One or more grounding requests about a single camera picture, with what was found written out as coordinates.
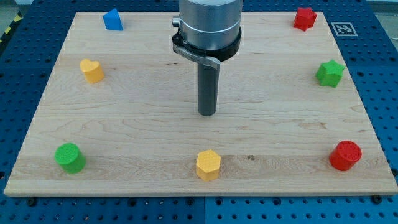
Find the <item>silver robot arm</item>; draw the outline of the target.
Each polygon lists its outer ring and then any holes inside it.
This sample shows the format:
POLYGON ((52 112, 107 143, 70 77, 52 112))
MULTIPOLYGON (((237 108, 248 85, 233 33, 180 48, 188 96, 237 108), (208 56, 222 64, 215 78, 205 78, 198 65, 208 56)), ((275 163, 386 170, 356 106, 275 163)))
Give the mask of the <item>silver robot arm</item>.
POLYGON ((173 51, 215 70, 239 49, 243 0, 180 0, 173 51))

